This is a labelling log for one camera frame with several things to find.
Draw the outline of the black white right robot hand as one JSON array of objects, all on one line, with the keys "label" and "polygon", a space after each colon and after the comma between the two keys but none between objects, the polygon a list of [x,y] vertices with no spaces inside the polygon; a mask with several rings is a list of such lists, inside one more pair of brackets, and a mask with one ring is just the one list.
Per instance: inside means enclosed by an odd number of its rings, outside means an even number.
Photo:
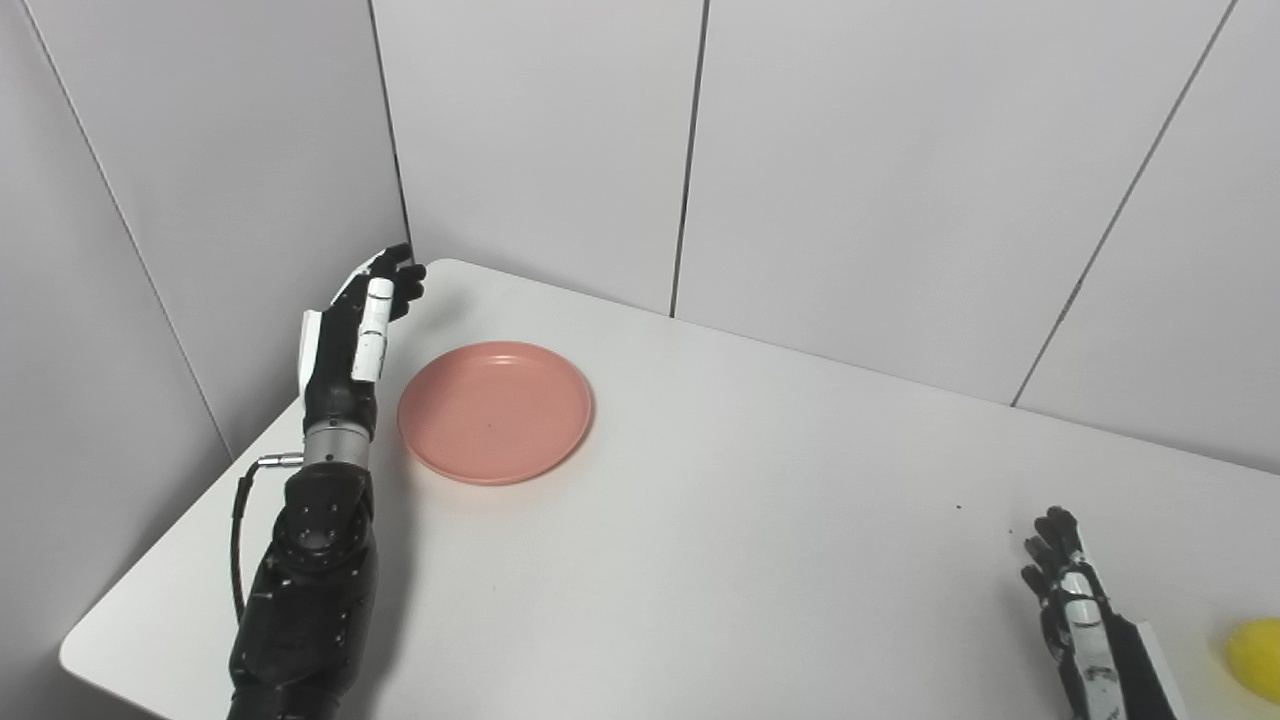
[{"label": "black white right robot hand", "polygon": [[1117,612],[1061,506],[1034,520],[1020,570],[1074,719],[1184,719],[1185,703],[1155,629]]}]

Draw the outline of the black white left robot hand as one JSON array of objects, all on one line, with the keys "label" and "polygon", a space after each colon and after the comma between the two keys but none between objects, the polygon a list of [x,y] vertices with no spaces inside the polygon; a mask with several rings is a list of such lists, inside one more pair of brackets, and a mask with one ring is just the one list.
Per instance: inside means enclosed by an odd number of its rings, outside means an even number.
[{"label": "black white left robot hand", "polygon": [[352,270],[324,310],[303,314],[303,430],[353,425],[374,437],[389,325],[422,297],[425,277],[411,243],[393,245]]}]

